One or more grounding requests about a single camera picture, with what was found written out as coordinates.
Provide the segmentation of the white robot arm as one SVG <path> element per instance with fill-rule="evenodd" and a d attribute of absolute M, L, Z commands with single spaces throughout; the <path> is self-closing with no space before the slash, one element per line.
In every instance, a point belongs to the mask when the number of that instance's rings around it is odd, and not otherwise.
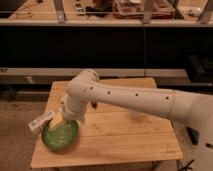
<path fill-rule="evenodd" d="M 199 134 L 194 171 L 213 171 L 213 95 L 174 89 L 116 86 L 84 69 L 67 86 L 59 112 L 64 120 L 81 120 L 90 102 L 100 102 L 182 123 Z"/>

